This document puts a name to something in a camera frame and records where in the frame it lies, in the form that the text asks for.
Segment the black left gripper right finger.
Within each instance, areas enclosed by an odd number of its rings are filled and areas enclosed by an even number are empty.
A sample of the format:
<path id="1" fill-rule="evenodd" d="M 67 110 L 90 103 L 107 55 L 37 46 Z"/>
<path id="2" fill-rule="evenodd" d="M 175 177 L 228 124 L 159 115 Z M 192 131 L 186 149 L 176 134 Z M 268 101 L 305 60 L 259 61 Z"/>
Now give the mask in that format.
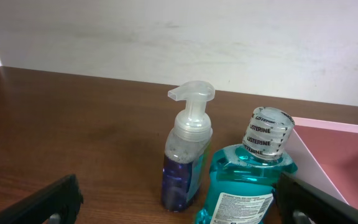
<path id="1" fill-rule="evenodd" d="M 358 209 L 287 172 L 273 184 L 273 196 L 283 224 L 358 224 Z"/>

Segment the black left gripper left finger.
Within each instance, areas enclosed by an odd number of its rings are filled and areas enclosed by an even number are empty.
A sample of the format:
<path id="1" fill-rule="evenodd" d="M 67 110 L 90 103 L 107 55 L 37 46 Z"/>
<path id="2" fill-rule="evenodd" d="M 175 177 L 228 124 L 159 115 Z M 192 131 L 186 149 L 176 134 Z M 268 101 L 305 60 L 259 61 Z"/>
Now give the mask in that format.
<path id="1" fill-rule="evenodd" d="M 58 179 L 0 211 L 0 223 L 74 223 L 83 204 L 75 174 Z"/>

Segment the purple foaming soap pump bottle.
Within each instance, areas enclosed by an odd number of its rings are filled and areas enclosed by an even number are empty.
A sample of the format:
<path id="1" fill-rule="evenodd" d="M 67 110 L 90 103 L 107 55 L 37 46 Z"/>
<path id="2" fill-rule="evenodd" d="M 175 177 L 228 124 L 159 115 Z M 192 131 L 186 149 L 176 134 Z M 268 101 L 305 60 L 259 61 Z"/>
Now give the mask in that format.
<path id="1" fill-rule="evenodd" d="M 168 92 L 169 98 L 186 102 L 165 144 L 161 201 L 169 211 L 187 209 L 199 192 L 213 135 L 206 104 L 214 96 L 214 87 L 205 81 L 190 81 Z"/>

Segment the blue Listerine mouthwash bottle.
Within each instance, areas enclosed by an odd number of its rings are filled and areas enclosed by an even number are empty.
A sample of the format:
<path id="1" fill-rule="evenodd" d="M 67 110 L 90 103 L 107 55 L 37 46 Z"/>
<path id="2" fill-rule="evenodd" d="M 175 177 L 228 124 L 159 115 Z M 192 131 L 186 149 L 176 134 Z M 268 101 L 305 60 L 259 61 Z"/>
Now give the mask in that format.
<path id="1" fill-rule="evenodd" d="M 285 152 L 294 127 L 293 118 L 286 112 L 256 108 L 242 143 L 213 154 L 208 194 L 195 222 L 262 223 L 280 174 L 294 174 L 298 169 Z"/>

